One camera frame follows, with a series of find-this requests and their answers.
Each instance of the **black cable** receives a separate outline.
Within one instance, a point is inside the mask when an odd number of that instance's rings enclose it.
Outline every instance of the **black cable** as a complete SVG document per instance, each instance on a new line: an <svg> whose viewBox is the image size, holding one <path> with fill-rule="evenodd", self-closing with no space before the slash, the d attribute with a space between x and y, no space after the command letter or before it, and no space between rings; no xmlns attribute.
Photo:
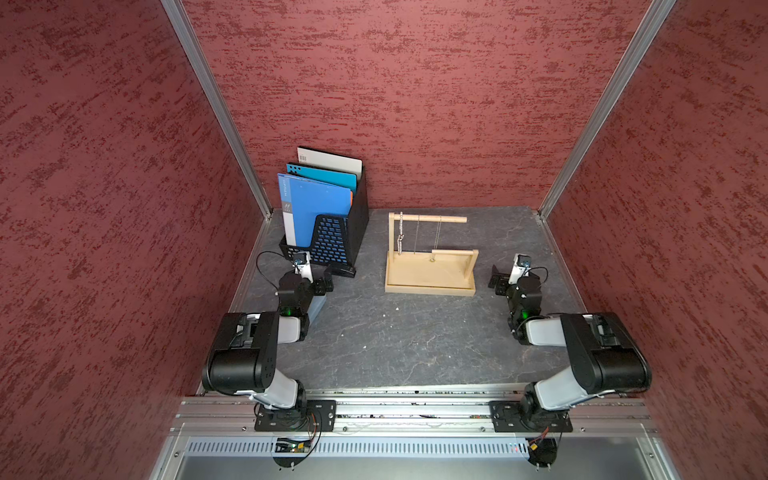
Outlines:
<svg viewBox="0 0 768 480"><path fill-rule="evenodd" d="M541 282L541 285L544 285L545 283L547 283L547 280L549 280L549 270L547 270L546 266L534 266L533 268L529 268L527 272L531 272L532 270L536 270L536 269L543 269L543 271L547 272L547 277L544 278L543 282Z"/></svg>
<svg viewBox="0 0 768 480"><path fill-rule="evenodd" d="M273 251L271 251L271 250L264 250L262 253L259 253L258 255L256 255L256 270L258 270L258 272L261 274L261 276L263 276L263 277L264 277L264 279L265 279L265 280L266 280L266 281L267 281L267 282L268 282L268 283L269 283L271 286L273 286L273 287L274 287L275 291L277 291L277 285L275 285L274 283L272 283L272 280L268 279L268 278L266 277L266 275L264 275L264 272L262 272L262 271L261 271L261 269L259 268L259 258L261 258L261 256L262 256L262 255L264 255L265 253L271 253L271 254L273 254L273 255L277 255L278 257L280 257L280 258L283 258L283 259L285 259L285 260L288 260L288 259L287 259L286 257L283 257L283 255L282 255L281 253L273 252Z"/></svg>
<svg viewBox="0 0 768 480"><path fill-rule="evenodd" d="M318 431L317 431L317 432L318 432L318 433L317 433L317 440L316 440L316 441L315 441L315 443L312 445L312 448L310 449L310 452L309 452L309 453L307 453L307 454L306 454L306 456L305 456L304 458L302 458L302 459L301 459L301 461L302 461L302 462L303 462L304 460L307 460L307 459L309 458L309 456L310 456L310 455L312 455L312 452L314 452L314 451L315 451L315 447L317 447L317 444L318 444L318 443L320 443L320 439L323 437L323 419L320 419L320 420L317 422L317 426L318 426Z"/></svg>

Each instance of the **wooden dowel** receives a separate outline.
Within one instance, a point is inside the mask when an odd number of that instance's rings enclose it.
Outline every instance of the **wooden dowel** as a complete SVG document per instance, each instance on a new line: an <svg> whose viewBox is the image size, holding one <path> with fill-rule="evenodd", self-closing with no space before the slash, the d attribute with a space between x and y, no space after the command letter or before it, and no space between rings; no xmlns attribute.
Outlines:
<svg viewBox="0 0 768 480"><path fill-rule="evenodd" d="M432 253L437 253L438 255L472 255L475 251L474 250L435 250L432 249Z"/></svg>
<svg viewBox="0 0 768 480"><path fill-rule="evenodd" d="M400 220L400 214L389 212L390 220ZM446 215L402 215L403 220L412 222L445 222L445 223L467 223L467 217L449 217Z"/></svg>

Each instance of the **dark gray tabletop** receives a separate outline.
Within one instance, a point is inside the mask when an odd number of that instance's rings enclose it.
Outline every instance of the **dark gray tabletop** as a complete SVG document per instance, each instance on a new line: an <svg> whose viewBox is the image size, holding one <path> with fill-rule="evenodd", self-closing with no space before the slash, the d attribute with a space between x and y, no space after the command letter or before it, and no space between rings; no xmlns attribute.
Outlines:
<svg viewBox="0 0 768 480"><path fill-rule="evenodd" d="M568 364L564 349L518 344L507 326L505 298L487 287L491 265L508 273L514 255L526 253L535 266L549 269L543 313L577 311L529 208L403 210L468 218L468 223L443 223L439 247L480 250L473 297L384 293L390 211L395 210L370 211L356 278L333 277L335 289L306 340L278 347L278 369L308 389L326 389L530 382ZM434 247L436 229L436 223L419 224L417 250ZM276 210L263 250L279 252L283 233ZM404 234L403 250L413 251L414 222L404 222ZM274 283L290 269L287 260L269 254L262 255L260 266ZM259 312L276 305L274 289L257 273L245 308Z"/></svg>

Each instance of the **aluminum frame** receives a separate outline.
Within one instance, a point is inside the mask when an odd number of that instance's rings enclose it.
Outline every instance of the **aluminum frame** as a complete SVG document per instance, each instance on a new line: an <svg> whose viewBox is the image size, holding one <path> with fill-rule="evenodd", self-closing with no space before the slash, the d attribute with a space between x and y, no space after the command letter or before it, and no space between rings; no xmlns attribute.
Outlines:
<svg viewBox="0 0 768 480"><path fill-rule="evenodd" d="M494 432L488 402L517 400L524 387L524 383L510 383L326 389L308 390L307 398L338 402L334 431L324 432L324 439L509 439L530 435ZM279 435L253 430L254 406L258 413L259 406L245 397L215 393L184 398L152 478L176 478L187 445L201 437L270 439ZM654 478L677 480L643 399L616 395L592 399L571 409L571 422L574 431L564 437L636 438Z"/></svg>
<svg viewBox="0 0 768 480"><path fill-rule="evenodd" d="M253 168L253 163L251 163L243 138L237 131L237 126L235 125L230 110L227 107L227 103L219 90L219 86L214 78L214 73L210 70L210 66L205 59L203 49L200 47L200 42L197 40L197 36L194 33L187 11L184 10L181 0L161 0L161 2L170 19L170 23L174 27L176 36L181 42L182 48L184 48L184 52L187 54L190 64L192 64L192 69L197 76L197 80L203 87L205 96L208 97L210 107L216 114L221 130L224 132L224 136L230 144L230 148L237 159L237 163L243 171L243 176L248 183L248 187L250 187L253 197L256 198L256 202L259 204L261 213L265 218L271 218L272 204L270 203L270 199L266 196L266 192L259 181L259 177L256 176L256 170Z"/></svg>
<svg viewBox="0 0 768 480"><path fill-rule="evenodd" d="M576 140L573 150L571 150L563 164L563 168L541 203L539 214L544 220L552 213L568 182L573 177L581 161L584 160L589 147L603 127L608 115L614 109L624 88L627 87L629 80L632 78L635 70L637 70L637 66L645 56L645 52L648 51L651 42L656 38L656 34L659 32L664 20L667 19L675 1L653 0L645 12L645 16L638 25L632 40L630 40L627 50L621 56L616 70L614 70L605 90L603 90L600 100L598 100L598 104L595 105L592 115L584 126L584 130L581 132L578 140Z"/></svg>

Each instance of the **teal folder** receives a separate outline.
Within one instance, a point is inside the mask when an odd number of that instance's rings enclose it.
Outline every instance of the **teal folder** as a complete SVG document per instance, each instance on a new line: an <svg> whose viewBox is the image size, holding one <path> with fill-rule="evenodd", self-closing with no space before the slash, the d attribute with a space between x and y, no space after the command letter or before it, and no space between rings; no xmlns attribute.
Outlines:
<svg viewBox="0 0 768 480"><path fill-rule="evenodd" d="M307 167L306 165L300 164L287 164L286 167L288 167L289 174L325 182L327 184L339 185L340 187L349 188L353 194L357 194L357 176L355 174L326 170L318 167Z"/></svg>

